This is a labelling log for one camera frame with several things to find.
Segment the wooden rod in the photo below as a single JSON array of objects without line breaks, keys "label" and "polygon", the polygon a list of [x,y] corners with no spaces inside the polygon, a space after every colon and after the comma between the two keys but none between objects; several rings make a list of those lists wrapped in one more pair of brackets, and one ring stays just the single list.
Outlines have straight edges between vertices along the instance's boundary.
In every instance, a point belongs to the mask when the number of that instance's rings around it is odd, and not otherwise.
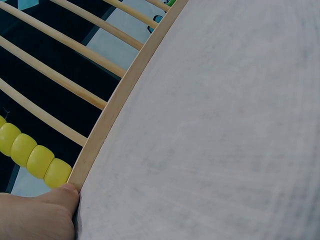
[{"label": "wooden rod", "polygon": [[132,17],[140,20],[141,22],[147,24],[153,29],[155,29],[158,26],[158,23],[153,21],[150,17],[142,14],[141,12],[138,12],[134,8],[120,2],[119,0],[103,0],[103,1],[126,12],[127,14],[130,14]]},{"label": "wooden rod", "polygon": [[126,34],[125,32],[119,30],[115,26],[105,22],[101,18],[93,15],[92,13],[84,10],[83,8],[67,1],[67,0],[50,0],[51,2],[60,5],[61,7],[77,14],[78,16],[88,20],[89,22],[97,25],[98,27],[102,28],[103,30],[107,31],[108,33],[112,34],[113,36],[117,37],[118,39],[124,41],[125,43],[129,44],[130,46],[134,47],[138,51],[142,48],[143,44],[133,38],[132,36]]},{"label": "wooden rod", "polygon": [[71,139],[75,143],[79,144],[80,146],[84,146],[87,138],[82,136],[80,133],[76,132],[72,128],[65,125],[63,122],[56,119],[54,116],[50,115],[42,108],[35,105],[32,101],[27,99],[13,87],[11,87],[8,83],[0,78],[0,90],[7,94],[10,98],[20,104],[23,108],[28,110],[30,113],[35,115],[38,119],[42,120],[50,127],[57,130],[59,133],[65,135],[67,138]]},{"label": "wooden rod", "polygon": [[159,1],[159,0],[146,0],[147,2],[155,5],[156,7],[162,9],[165,12],[168,12],[170,7],[167,4],[164,4],[163,2]]},{"label": "wooden rod", "polygon": [[96,64],[104,67],[105,69],[109,70],[110,72],[114,73],[119,77],[123,77],[126,71],[121,68],[120,66],[114,64],[113,62],[109,61],[105,57],[99,55],[98,53],[92,51],[91,49],[83,46],[82,44],[78,43],[77,41],[73,40],[72,38],[64,35],[63,33],[55,30],[54,28],[44,24],[43,22],[35,19],[34,17],[24,13],[16,9],[15,7],[0,1],[0,9],[12,14],[16,18],[26,22],[27,24],[33,26],[34,28],[40,30],[41,32],[47,34],[48,36],[54,38],[55,40],[59,41],[60,43],[68,46],[69,48],[75,50],[76,52],[82,54],[83,56],[87,57],[88,59],[92,60]]},{"label": "wooden rod", "polygon": [[70,79],[66,78],[59,72],[53,70],[52,68],[45,65],[43,62],[39,61],[38,59],[34,58],[30,54],[26,53],[19,47],[15,46],[2,36],[0,36],[0,46],[3,47],[8,52],[15,55],[17,58],[24,61],[26,64],[30,65],[34,69],[38,70],[43,75],[47,76],[57,84],[60,84],[64,88],[68,89],[70,92],[74,93],[78,97],[86,100],[87,102],[91,103],[92,105],[96,106],[97,108],[103,110],[104,107],[107,105],[107,102],[103,99],[97,97],[93,93],[89,92],[82,86],[74,83]]}]

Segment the yellow bead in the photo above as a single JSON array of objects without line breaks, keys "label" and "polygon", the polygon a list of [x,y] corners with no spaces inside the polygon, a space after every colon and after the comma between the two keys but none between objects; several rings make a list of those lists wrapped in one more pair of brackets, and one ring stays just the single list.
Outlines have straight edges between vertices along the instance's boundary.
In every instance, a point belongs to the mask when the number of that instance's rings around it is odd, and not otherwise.
[{"label": "yellow bead", "polygon": [[0,128],[3,126],[3,124],[5,124],[7,121],[2,117],[0,116]]},{"label": "yellow bead", "polygon": [[11,147],[12,160],[21,167],[27,166],[28,158],[37,142],[27,134],[21,133],[14,140]]},{"label": "yellow bead", "polygon": [[52,160],[48,170],[46,171],[44,183],[49,188],[58,188],[67,182],[71,170],[72,168],[68,163],[55,158]]},{"label": "yellow bead", "polygon": [[45,146],[37,145],[32,150],[28,158],[26,168],[34,177],[43,179],[51,161],[54,158],[55,155],[52,153],[52,151]]},{"label": "yellow bead", "polygon": [[3,124],[0,128],[0,152],[9,157],[11,146],[20,133],[15,125],[8,122]]}]

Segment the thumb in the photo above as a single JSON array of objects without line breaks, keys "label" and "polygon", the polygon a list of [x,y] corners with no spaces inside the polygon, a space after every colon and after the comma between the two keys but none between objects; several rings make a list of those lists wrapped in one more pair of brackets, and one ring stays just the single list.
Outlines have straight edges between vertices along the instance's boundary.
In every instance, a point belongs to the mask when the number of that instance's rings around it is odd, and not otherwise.
[{"label": "thumb", "polygon": [[60,187],[53,188],[50,192],[37,196],[36,200],[64,207],[72,217],[79,204],[79,193],[74,185],[65,183]]}]

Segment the wooden rail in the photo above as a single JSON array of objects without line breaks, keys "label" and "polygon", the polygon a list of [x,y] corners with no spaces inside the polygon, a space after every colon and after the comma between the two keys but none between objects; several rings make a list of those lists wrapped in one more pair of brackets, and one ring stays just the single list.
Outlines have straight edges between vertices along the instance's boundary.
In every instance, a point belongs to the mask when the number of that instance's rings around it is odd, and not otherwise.
[{"label": "wooden rail", "polygon": [[106,21],[102,20],[101,18],[93,15],[91,12],[84,10],[83,8],[69,2],[67,0],[50,0],[51,2],[60,5],[61,7],[73,12],[74,14],[88,20],[89,22],[93,23],[94,25],[102,28],[103,30],[107,31],[108,33],[112,34],[113,36],[117,37],[118,39],[124,41],[125,43],[129,44],[130,46],[134,47],[138,51],[142,48],[143,44],[133,38],[132,36],[126,34],[125,32],[119,30],[115,26],[107,23]]},{"label": "wooden rail", "polygon": [[159,0],[146,0],[147,2],[155,5],[156,7],[162,9],[165,12],[168,12],[170,10],[170,7],[167,4],[164,4],[163,2]]},{"label": "wooden rail", "polygon": [[142,14],[141,12],[133,9],[132,7],[118,1],[118,0],[103,0],[106,3],[126,12],[127,14],[131,15],[132,17],[140,20],[141,22],[147,24],[151,28],[155,29],[158,26],[158,23],[153,21],[150,17]]},{"label": "wooden rail", "polygon": [[2,36],[0,36],[0,46],[3,47],[8,52],[15,55],[17,58],[24,61],[26,64],[30,65],[34,69],[38,70],[43,75],[47,76],[57,84],[60,84],[64,88],[68,89],[70,92],[74,93],[78,97],[86,100],[87,102],[91,103],[92,105],[96,106],[97,108],[103,110],[104,107],[107,105],[107,102],[103,99],[97,97],[93,93],[89,92],[82,86],[74,83],[70,79],[66,78],[59,72],[53,70],[52,68],[45,65],[43,62],[39,61],[38,59],[34,58],[27,52],[23,51],[19,47],[15,46]]},{"label": "wooden rail", "polygon": [[109,70],[110,72],[114,73],[119,77],[123,77],[126,71],[121,68],[120,66],[114,64],[113,62],[109,61],[105,57],[99,55],[98,53],[92,51],[91,49],[83,46],[82,44],[78,43],[77,41],[73,40],[72,38],[64,35],[63,33],[55,30],[54,28],[44,24],[43,22],[35,19],[34,17],[24,13],[16,9],[9,4],[0,1],[0,9],[12,14],[13,16],[17,17],[18,19],[26,22],[27,24],[33,26],[34,28],[40,30],[41,32],[47,34],[48,36],[54,38],[55,40],[59,41],[60,43],[68,46],[69,48],[75,50],[76,52],[82,54],[83,56],[87,57],[88,59],[92,60],[96,64],[104,67],[105,69]]},{"label": "wooden rail", "polygon": [[129,94],[164,36],[167,34],[169,28],[187,2],[188,0],[176,1],[176,3],[170,8],[170,11],[164,16],[162,21],[159,23],[159,26],[150,35],[125,76],[119,82],[107,106],[104,108],[99,119],[95,123],[68,179],[68,182],[74,184],[79,191],[88,176],[101,146],[116,121],[118,114],[129,97]]},{"label": "wooden rail", "polygon": [[76,132],[72,128],[65,125],[63,122],[56,119],[54,116],[50,115],[46,111],[44,111],[39,106],[35,105],[32,101],[27,99],[9,84],[7,84],[4,80],[0,78],[0,90],[7,94],[10,98],[16,101],[19,105],[25,108],[27,111],[32,113],[38,119],[42,120],[46,124],[48,124],[53,129],[57,130],[59,133],[63,134],[67,138],[71,139],[75,143],[80,146],[84,146],[87,138],[80,133]]}]

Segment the hand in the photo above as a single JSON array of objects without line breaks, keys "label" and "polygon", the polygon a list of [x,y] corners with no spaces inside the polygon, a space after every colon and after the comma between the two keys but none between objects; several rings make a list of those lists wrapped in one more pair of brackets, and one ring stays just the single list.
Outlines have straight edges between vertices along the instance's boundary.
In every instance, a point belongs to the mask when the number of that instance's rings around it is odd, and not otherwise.
[{"label": "hand", "polygon": [[64,184],[37,197],[0,193],[1,240],[73,240],[79,194]]}]

